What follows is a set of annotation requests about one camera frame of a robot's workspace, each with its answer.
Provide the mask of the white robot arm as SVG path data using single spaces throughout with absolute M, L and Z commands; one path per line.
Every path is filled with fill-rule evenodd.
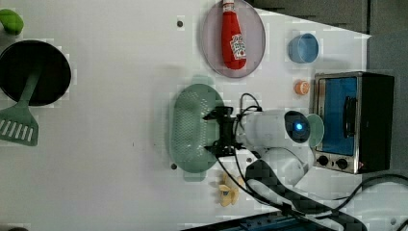
M 231 116 L 216 107 L 203 118 L 219 126 L 219 139 L 206 148 L 221 159 L 248 150 L 255 160 L 238 167 L 245 192 L 266 205 L 334 231 L 407 231 L 407 178 L 382 174 L 363 180 L 347 196 L 324 199 L 297 183 L 317 157 L 311 152 L 314 124 L 297 111 L 256 106 Z

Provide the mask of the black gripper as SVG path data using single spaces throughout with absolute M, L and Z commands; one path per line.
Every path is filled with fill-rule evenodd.
M 212 111 L 203 117 L 204 120 L 215 120 L 218 124 L 218 139 L 211 145 L 206 145 L 205 149 L 216 157 L 230 157 L 236 155 L 236 150 L 240 150 L 242 145 L 236 140 L 236 118 L 231 117 L 232 107 L 216 106 Z

